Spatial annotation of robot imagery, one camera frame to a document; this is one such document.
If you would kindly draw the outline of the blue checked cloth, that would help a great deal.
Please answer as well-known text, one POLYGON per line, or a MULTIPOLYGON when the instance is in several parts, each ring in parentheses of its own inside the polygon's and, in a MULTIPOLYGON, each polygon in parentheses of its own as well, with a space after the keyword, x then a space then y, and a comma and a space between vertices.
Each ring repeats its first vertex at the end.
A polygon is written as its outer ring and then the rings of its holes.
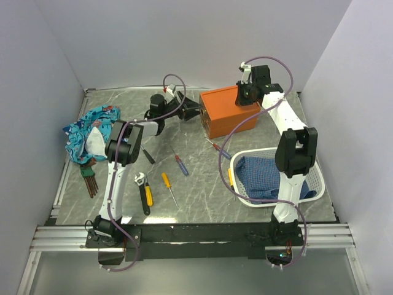
POLYGON ((317 194, 309 188, 303 175, 289 178, 280 172, 275 159, 242 156, 233 172, 237 179, 234 185, 242 185, 238 189, 242 195, 240 200, 248 207, 268 207, 281 200, 298 204, 300 200, 313 198, 317 194))

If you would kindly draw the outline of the yellow screwdriver beside basket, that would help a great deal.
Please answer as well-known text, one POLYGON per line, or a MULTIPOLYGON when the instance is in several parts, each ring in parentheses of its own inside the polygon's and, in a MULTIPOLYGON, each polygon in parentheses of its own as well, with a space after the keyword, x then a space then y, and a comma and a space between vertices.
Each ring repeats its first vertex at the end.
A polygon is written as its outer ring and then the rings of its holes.
MULTIPOLYGON (((231 190, 234 192, 235 190, 234 190, 234 185, 233 185, 231 168, 228 169, 228 178, 229 178, 231 190)), ((234 201, 236 201, 236 194, 233 194, 233 199, 234 199, 234 201)))

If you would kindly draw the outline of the orange drawer cabinet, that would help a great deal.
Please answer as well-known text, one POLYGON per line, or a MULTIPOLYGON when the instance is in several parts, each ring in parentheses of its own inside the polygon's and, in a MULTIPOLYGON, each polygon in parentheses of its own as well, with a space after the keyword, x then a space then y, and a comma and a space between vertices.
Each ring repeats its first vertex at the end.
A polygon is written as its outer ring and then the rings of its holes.
POLYGON ((240 122, 260 112, 260 106, 235 104, 236 85, 200 93, 201 123, 209 139, 227 136, 240 122))

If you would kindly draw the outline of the black adjustable wrench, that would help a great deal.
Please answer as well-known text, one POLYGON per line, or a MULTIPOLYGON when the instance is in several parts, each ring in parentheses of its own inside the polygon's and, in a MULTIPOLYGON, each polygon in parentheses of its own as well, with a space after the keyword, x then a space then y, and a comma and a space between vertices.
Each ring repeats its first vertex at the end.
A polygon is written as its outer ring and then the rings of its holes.
POLYGON ((150 215, 150 206, 148 206, 148 203, 147 203, 146 190, 145 190, 145 180, 146 180, 146 176, 142 172, 139 172, 139 173, 135 174, 135 176, 134 176, 134 181, 139 188, 139 194, 141 197, 143 213, 146 216, 148 216, 148 215, 150 215))

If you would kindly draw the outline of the green hex key set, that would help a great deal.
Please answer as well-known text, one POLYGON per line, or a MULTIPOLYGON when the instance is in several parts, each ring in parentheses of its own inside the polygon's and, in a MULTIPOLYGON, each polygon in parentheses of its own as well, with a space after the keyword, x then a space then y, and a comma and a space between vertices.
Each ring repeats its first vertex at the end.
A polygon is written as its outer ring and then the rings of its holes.
POLYGON ((94 166, 94 163, 86 163, 80 166, 80 174, 85 181, 90 198, 93 198, 99 189, 92 166, 94 166))

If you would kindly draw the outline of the black base crossbar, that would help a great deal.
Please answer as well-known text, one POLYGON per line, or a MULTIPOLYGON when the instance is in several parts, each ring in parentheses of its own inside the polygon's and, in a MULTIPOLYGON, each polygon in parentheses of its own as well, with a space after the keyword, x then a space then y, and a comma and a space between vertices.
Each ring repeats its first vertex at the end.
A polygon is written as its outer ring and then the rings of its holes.
POLYGON ((121 258, 146 259, 235 258, 265 259, 266 248, 301 246, 302 228, 267 222, 213 224, 124 225, 116 238, 88 231, 85 246, 101 252, 105 264, 121 258))

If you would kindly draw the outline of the yellow slim screwdriver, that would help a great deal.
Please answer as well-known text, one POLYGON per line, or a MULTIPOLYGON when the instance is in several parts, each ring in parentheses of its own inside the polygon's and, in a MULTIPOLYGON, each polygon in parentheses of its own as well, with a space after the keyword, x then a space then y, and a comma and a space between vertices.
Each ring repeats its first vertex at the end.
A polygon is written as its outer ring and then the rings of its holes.
POLYGON ((176 208, 179 208, 179 206, 178 206, 178 204, 177 204, 177 201, 176 201, 176 199, 175 199, 175 196, 174 196, 174 194, 173 194, 173 191, 172 191, 172 188, 171 188, 171 183, 170 183, 170 181, 169 181, 168 175, 167 175, 166 173, 162 173, 162 174, 161 174, 161 177, 163 178, 163 181, 164 181, 166 187, 168 188, 168 190, 169 190, 169 192, 170 192, 170 194, 171 194, 171 196, 172 196, 172 199, 173 199, 173 201, 174 201, 174 204, 175 204, 176 208))

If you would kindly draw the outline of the white plastic basket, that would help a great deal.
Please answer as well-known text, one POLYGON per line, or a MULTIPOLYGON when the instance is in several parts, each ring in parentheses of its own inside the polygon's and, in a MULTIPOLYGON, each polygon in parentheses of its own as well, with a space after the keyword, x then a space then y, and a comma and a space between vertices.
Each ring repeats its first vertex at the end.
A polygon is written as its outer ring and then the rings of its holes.
MULTIPOLYGON (((233 188, 243 196, 253 199, 277 200, 280 174, 275 163, 276 148, 253 149, 236 153, 230 163, 233 188)), ((317 200, 325 192, 325 182, 317 163, 309 169, 300 202, 317 200)))

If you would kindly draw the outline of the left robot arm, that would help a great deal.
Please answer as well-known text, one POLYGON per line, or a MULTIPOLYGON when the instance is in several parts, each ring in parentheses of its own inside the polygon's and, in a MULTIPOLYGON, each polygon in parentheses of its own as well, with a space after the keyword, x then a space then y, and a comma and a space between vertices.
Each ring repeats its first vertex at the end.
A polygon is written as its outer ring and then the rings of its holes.
POLYGON ((141 150, 142 139, 158 136, 165 127, 165 120, 178 117, 188 121, 201 112, 201 105, 183 93, 171 94, 166 101, 161 94, 152 95, 149 109, 141 120, 117 120, 105 147, 108 176, 103 204, 98 216, 91 222, 86 247, 110 248, 126 243, 125 230, 121 227, 123 195, 131 170, 141 150))

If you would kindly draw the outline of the aluminium rail frame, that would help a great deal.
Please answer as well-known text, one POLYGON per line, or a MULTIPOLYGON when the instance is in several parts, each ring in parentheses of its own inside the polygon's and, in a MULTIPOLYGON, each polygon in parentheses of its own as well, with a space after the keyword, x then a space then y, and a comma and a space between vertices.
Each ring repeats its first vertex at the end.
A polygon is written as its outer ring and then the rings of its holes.
MULTIPOLYGON (((160 136, 143 140, 152 154, 131 166, 123 196, 124 225, 270 223, 273 207, 246 206, 233 199, 228 183, 231 160, 219 159, 206 141, 201 119, 167 119, 160 136), (170 146, 186 166, 184 176, 170 146), (154 204, 143 213, 135 174, 146 176, 154 204), (168 175, 179 208, 166 187, 168 175)), ((101 252, 88 249, 88 221, 104 199, 107 165, 95 172, 98 196, 91 199, 74 164, 68 163, 55 203, 60 211, 49 226, 36 229, 22 294, 369 294, 354 239, 347 224, 339 223, 329 193, 300 204, 304 220, 301 246, 292 246, 290 265, 275 267, 265 259, 188 258, 120 259, 105 264, 101 252)))

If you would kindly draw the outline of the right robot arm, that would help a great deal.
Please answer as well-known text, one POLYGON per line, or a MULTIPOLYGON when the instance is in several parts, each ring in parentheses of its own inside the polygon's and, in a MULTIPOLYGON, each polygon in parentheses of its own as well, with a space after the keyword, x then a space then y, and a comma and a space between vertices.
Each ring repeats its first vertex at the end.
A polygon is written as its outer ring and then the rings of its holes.
POLYGON ((305 178, 316 161, 318 133, 314 127, 307 127, 298 118, 284 98, 281 86, 271 82, 267 65, 241 63, 239 69, 243 75, 236 83, 236 105, 258 103, 269 113, 281 136, 274 158, 280 173, 278 203, 272 213, 268 232, 274 244, 282 245, 287 240, 302 237, 296 206, 305 178))

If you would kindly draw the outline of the black handled hammer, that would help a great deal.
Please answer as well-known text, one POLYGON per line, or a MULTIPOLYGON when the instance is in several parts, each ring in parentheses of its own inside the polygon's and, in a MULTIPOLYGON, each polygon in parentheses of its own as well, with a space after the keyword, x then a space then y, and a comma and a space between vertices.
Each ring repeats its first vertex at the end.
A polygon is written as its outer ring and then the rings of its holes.
POLYGON ((147 150, 141 146, 141 150, 143 152, 143 154, 145 155, 145 157, 147 158, 147 160, 153 165, 155 164, 155 160, 154 158, 147 152, 147 150))

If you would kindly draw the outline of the red blue screwdriver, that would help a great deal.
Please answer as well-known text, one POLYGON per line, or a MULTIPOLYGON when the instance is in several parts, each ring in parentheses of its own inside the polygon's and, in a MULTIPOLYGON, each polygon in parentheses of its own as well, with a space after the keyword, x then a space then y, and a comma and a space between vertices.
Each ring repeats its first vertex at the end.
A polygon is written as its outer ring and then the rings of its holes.
POLYGON ((216 143, 214 143, 214 142, 212 142, 209 138, 205 138, 212 146, 213 146, 213 148, 217 151, 217 152, 222 152, 222 155, 226 158, 226 159, 228 159, 228 160, 231 160, 232 159, 232 156, 225 150, 225 149, 223 149, 223 150, 221 150, 221 147, 219 146, 219 145, 217 145, 216 143))
POLYGON ((181 172, 183 173, 184 176, 188 176, 189 172, 188 172, 186 166, 184 165, 183 161, 178 156, 178 154, 175 152, 175 150, 172 148, 172 146, 170 146, 170 148, 171 148, 172 152, 174 153, 174 157, 176 159, 176 162, 177 162, 179 168, 181 169, 181 172))

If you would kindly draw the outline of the turquoise shark print cloth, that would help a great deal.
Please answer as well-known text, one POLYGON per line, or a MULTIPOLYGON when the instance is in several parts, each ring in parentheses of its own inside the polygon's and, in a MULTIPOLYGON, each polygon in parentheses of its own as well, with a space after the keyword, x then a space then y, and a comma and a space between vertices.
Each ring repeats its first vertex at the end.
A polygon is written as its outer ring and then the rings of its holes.
POLYGON ((78 121, 63 127, 63 132, 68 136, 65 150, 70 160, 79 165, 106 160, 106 143, 114 122, 119 119, 120 108, 105 104, 89 110, 78 121))

